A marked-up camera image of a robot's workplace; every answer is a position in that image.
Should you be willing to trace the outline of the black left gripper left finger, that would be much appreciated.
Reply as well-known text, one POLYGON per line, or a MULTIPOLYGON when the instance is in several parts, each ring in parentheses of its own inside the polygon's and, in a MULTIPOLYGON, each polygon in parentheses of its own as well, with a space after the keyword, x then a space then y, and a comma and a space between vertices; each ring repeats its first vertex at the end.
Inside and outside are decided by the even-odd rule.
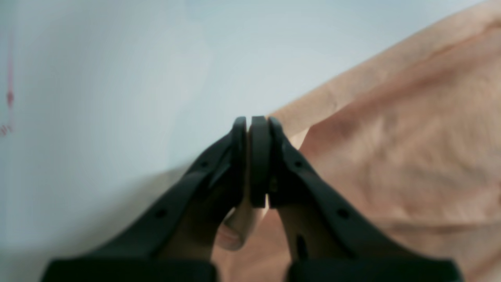
POLYGON ((52 261, 43 282, 216 282, 215 235, 244 195, 245 117, 133 224, 77 258, 52 261))

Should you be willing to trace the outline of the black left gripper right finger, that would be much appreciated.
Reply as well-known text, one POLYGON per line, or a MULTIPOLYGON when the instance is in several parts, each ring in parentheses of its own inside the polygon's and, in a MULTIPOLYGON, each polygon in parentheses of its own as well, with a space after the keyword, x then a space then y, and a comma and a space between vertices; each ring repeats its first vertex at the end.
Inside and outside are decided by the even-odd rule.
POLYGON ((451 260, 392 241, 315 172, 277 119, 249 128, 250 200, 277 210, 293 260, 287 282, 462 282, 451 260))

